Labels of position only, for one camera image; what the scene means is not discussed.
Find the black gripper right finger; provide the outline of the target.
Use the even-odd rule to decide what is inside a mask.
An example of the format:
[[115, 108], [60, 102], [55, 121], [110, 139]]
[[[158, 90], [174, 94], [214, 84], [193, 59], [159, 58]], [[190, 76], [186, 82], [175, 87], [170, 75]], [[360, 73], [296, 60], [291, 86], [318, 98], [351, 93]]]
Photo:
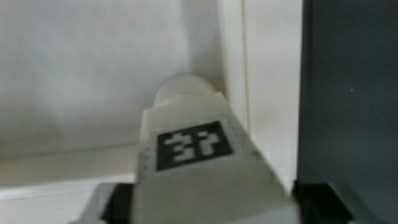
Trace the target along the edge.
[[291, 194], [300, 207], [300, 224], [380, 224], [346, 185], [294, 182]]

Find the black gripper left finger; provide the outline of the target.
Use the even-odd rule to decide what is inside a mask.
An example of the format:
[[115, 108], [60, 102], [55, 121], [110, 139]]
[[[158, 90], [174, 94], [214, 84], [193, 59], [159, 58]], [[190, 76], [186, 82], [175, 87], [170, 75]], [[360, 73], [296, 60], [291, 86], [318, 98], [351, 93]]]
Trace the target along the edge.
[[101, 183], [79, 217], [69, 224], [133, 224], [133, 183]]

